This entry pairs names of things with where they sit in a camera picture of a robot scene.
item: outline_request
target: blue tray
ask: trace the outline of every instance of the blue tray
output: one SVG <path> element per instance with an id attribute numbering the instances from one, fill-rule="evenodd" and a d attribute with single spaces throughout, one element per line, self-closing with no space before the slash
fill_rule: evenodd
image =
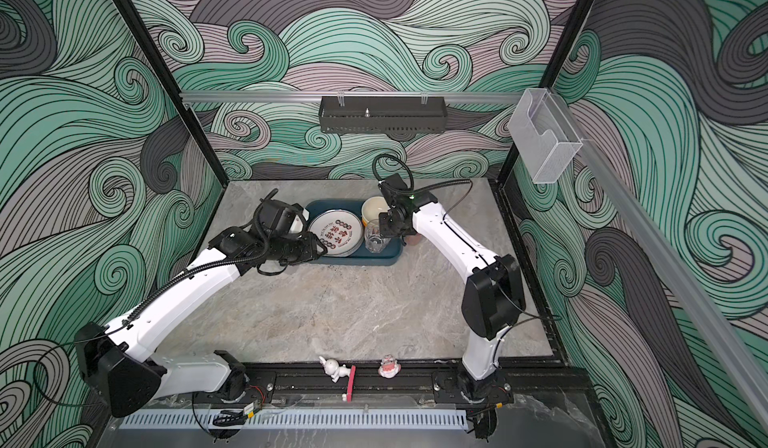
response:
<path id="1" fill-rule="evenodd" d="M 306 210 L 310 213 L 310 219 L 307 221 L 311 223 L 318 214 L 328 210 L 347 210 L 360 218 L 362 216 L 363 203 L 365 203 L 365 200 L 345 200 L 339 198 L 315 200 L 305 206 Z M 343 258 L 324 256 L 319 260 L 311 261 L 311 263 L 344 264 L 347 266 L 390 266 L 395 264 L 397 259 L 400 258 L 400 253 L 402 253 L 402 243 L 399 239 L 391 240 L 381 253 L 371 253 L 366 248 L 365 242 L 363 242 L 360 248 L 350 256 Z"/>

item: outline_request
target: robotic arm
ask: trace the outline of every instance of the robotic arm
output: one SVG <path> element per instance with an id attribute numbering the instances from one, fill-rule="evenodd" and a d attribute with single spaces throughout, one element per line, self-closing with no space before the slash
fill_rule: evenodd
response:
<path id="1" fill-rule="evenodd" d="M 390 206 L 380 214 L 382 234 L 423 234 L 466 280 L 462 314 L 472 332 L 458 378 L 468 400 L 482 400 L 490 391 L 488 377 L 498 359 L 498 334 L 524 309 L 517 261 L 486 249 L 447 216 L 428 190 L 434 185 L 414 191 L 394 174 L 380 180 L 379 188 Z M 131 311 L 103 327 L 87 324 L 77 333 L 81 376 L 112 416 L 129 415 L 149 400 L 171 394 L 207 391 L 232 401 L 242 396 L 244 366 L 227 352 L 166 357 L 156 349 L 206 299 L 246 271 L 280 273 L 263 272 L 265 260 L 287 267 L 327 252 L 308 232 L 306 210 L 273 200 L 276 192 L 262 200 L 251 223 L 224 230 L 182 273 Z"/>

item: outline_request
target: white rabbit figurine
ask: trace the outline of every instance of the white rabbit figurine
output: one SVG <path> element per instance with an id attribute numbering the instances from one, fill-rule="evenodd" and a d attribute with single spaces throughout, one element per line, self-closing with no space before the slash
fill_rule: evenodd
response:
<path id="1" fill-rule="evenodd" d="M 339 362 L 336 360 L 326 360 L 323 357 L 319 357 L 322 367 L 326 371 L 326 375 L 330 376 L 333 383 L 339 381 L 342 376 L 350 376 L 350 368 L 346 365 L 339 366 Z"/>

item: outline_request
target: aluminum rail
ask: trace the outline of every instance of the aluminum rail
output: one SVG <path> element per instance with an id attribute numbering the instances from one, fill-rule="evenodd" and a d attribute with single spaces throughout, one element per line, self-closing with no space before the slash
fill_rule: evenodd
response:
<path id="1" fill-rule="evenodd" d="M 485 105 L 516 105 L 522 92 L 305 92 L 305 91 L 190 91 L 181 92 L 185 104 L 194 103 L 320 103 L 324 96 L 441 96 L 446 103 L 481 103 Z"/>

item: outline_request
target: white plate with red text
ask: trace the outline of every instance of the white plate with red text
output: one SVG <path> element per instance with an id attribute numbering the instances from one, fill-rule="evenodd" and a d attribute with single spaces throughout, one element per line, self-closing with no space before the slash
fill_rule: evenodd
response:
<path id="1" fill-rule="evenodd" d="M 328 248 L 326 256 L 349 256 L 362 244 L 362 222 L 347 210 L 329 210 L 318 214 L 310 223 L 310 231 Z"/>

